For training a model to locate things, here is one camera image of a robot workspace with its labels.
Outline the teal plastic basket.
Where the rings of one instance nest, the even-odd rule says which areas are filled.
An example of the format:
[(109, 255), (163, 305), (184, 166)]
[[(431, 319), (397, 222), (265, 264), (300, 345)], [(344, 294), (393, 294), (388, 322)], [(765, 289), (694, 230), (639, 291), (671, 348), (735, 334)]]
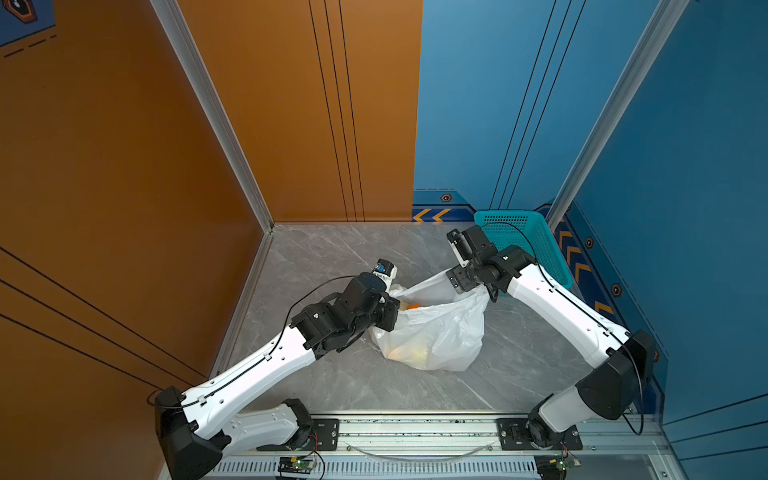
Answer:
[(523, 248), (565, 289), (573, 286), (568, 265), (555, 241), (545, 217), (536, 211), (491, 210), (474, 214), (475, 223), (499, 249)]

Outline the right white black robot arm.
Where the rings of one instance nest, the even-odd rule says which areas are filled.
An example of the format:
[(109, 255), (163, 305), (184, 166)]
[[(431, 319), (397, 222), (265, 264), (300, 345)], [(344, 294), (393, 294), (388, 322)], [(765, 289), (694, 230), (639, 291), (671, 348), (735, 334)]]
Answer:
[(453, 229), (447, 240), (459, 263), (446, 276), (458, 292), (483, 286), (491, 298), (506, 293), (523, 302), (568, 340), (592, 368), (528, 414), (525, 429), (535, 447), (549, 449), (580, 422), (618, 420), (632, 403), (643, 403), (656, 355), (650, 334), (632, 333), (588, 307), (546, 272), (534, 247), (498, 249), (477, 225), (464, 231)]

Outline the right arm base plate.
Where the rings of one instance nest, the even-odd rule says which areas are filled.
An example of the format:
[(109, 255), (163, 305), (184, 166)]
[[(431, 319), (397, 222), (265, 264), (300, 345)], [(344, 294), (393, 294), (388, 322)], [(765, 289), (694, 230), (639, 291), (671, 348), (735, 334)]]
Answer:
[(576, 426), (564, 432), (554, 432), (538, 420), (507, 417), (497, 419), (496, 427), (501, 448), (505, 451), (583, 449)]

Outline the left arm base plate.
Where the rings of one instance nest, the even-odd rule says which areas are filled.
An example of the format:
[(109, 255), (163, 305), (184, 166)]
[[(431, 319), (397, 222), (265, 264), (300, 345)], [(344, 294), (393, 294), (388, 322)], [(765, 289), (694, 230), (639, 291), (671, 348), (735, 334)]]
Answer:
[(287, 443), (260, 446), (257, 451), (336, 451), (339, 430), (338, 418), (315, 418), (311, 428), (301, 428)]

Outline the white plastic bag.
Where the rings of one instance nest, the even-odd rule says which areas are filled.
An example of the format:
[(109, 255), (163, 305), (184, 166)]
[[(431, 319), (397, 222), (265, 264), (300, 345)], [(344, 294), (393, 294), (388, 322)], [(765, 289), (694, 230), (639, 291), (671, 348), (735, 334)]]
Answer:
[[(369, 331), (383, 356), (423, 371), (462, 372), (478, 357), (485, 334), (484, 312), (490, 302), (486, 288), (458, 293), (445, 272), (410, 288), (397, 283), (391, 296), (405, 306), (391, 332)], [(420, 308), (406, 311), (409, 304)]]

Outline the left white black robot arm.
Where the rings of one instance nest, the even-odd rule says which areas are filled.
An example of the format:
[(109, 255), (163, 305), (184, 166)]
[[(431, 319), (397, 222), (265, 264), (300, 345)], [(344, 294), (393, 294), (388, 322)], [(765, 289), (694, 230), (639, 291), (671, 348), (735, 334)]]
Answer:
[(393, 264), (380, 261), (371, 272), (344, 276), (343, 292), (309, 305), (295, 302), (282, 330), (235, 366), (198, 386), (169, 387), (150, 399), (170, 477), (201, 479), (223, 458), (263, 446), (307, 445), (314, 421), (300, 400), (261, 412), (245, 407), (326, 354), (344, 351), (369, 328), (393, 330), (400, 303), (389, 289), (396, 274)]

